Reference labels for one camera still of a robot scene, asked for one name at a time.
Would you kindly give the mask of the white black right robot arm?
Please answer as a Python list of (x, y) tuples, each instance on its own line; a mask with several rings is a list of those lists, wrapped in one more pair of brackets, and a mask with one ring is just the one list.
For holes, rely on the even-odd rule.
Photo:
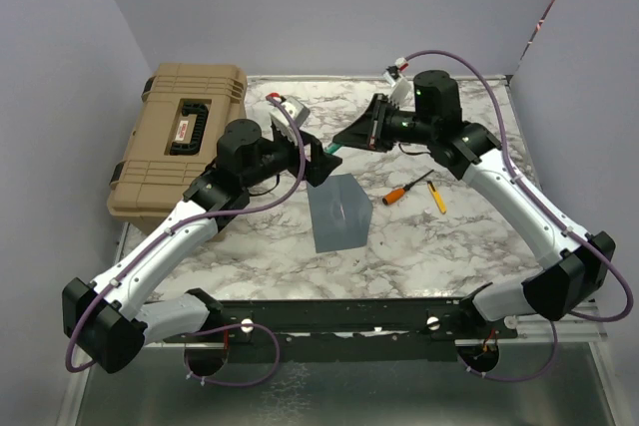
[(489, 284), (471, 293), (458, 313), (466, 335), (480, 337), (496, 320), (510, 315), (539, 314), (557, 321), (603, 284), (604, 262), (614, 253), (614, 240), (571, 220), (514, 168), (484, 126), (463, 120), (458, 84), (448, 73), (430, 70), (413, 81), (399, 74), (388, 79), (391, 94), (374, 95), (333, 142), (380, 153), (397, 144), (426, 147), (438, 165), (496, 208), (541, 267), (527, 279)]

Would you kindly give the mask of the white green glue stick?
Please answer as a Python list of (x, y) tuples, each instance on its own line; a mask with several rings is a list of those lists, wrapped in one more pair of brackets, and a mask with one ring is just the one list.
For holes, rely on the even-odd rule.
[(341, 145), (339, 145), (339, 144), (335, 144), (335, 143), (331, 143), (330, 145), (328, 145), (328, 146), (324, 149), (324, 151), (325, 151), (326, 153), (329, 153), (329, 154), (334, 154), (334, 153), (336, 153), (336, 152), (337, 152), (340, 148), (341, 148)]

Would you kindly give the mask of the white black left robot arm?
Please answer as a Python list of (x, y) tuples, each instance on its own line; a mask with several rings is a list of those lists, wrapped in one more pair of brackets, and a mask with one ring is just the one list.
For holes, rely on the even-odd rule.
[(104, 371), (127, 366), (142, 347), (186, 334), (206, 341), (223, 323), (221, 306), (190, 290), (176, 299), (150, 302), (156, 287), (194, 249), (221, 232), (236, 216), (251, 212), (250, 189), (289, 172), (313, 187), (342, 163), (312, 135), (262, 135), (247, 119), (230, 122), (217, 156), (187, 188), (167, 218), (128, 256), (90, 282), (70, 281), (62, 292), (63, 329), (71, 348), (80, 347)]

